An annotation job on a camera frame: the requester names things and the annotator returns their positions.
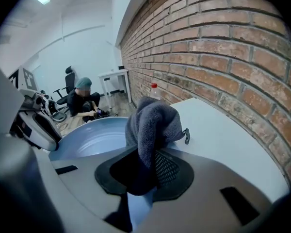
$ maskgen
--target white table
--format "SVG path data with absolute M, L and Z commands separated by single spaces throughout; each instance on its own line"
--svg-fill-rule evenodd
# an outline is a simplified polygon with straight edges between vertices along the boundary
M 112 71 L 105 72 L 105 73 L 101 73 L 101 74 L 98 75 L 98 77 L 100 79 L 100 83 L 101 83 L 102 89 L 103 89 L 103 93 L 104 93 L 104 95 L 105 95 L 105 97 L 107 99 L 107 103 L 108 103 L 109 109 L 111 109 L 112 107 L 111 107 L 110 100 L 108 98 L 107 92 L 109 93 L 110 97 L 111 97 L 111 94 L 110 94 L 110 91 L 108 89 L 108 86 L 105 83 L 105 79 L 107 79 L 107 78 L 118 77 L 118 76 L 121 76 L 121 75 L 125 76 L 126 87 L 124 86 L 124 92 L 127 91 L 128 101 L 129 101 L 129 103 L 131 103 L 131 96 L 130 96 L 130 89 L 129 89 L 127 72 L 128 72 L 128 70 L 122 69 L 122 70 L 117 70 L 117 71 L 113 71 L 113 72 Z
M 288 185 L 263 147 L 241 126 L 199 99 L 171 105 L 182 128 L 190 129 L 190 143 L 176 141 L 178 150 L 218 161 L 259 188 L 271 202 L 289 192 Z

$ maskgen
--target gray towel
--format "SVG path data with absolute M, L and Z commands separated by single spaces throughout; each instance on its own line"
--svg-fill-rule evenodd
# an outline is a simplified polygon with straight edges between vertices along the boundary
M 126 145 L 138 145 L 138 165 L 130 193 L 143 195 L 155 184 L 155 149 L 180 140 L 182 132 L 179 113 L 168 104 L 149 97 L 140 99 L 137 110 L 126 124 Z

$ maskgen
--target person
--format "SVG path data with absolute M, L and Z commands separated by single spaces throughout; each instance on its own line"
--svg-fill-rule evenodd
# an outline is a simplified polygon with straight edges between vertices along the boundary
M 92 82 L 89 78 L 81 78 L 67 97 L 67 105 L 72 117 L 82 117 L 84 122 L 94 120 L 98 112 L 100 94 L 91 94 Z

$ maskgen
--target black shirt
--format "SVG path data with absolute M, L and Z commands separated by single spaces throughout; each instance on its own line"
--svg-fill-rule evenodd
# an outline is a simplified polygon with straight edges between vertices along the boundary
M 69 92 L 67 96 L 67 105 L 70 110 L 70 114 L 74 117 L 77 113 L 82 112 L 83 104 L 87 101 L 92 101 L 92 97 L 81 97 L 76 94 L 75 89 Z

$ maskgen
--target black rectangular slot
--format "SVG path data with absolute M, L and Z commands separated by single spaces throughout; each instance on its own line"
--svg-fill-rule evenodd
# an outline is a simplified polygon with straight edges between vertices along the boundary
M 246 225 L 259 216 L 257 210 L 235 187 L 226 187 L 220 192 L 242 225 Z
M 61 168 L 57 168 L 55 169 L 56 173 L 58 175 L 61 175 L 63 173 L 68 173 L 68 172 L 71 172 L 73 170 L 77 170 L 78 168 L 74 165 L 71 165 L 71 166 L 65 166 L 65 167 L 61 167 Z

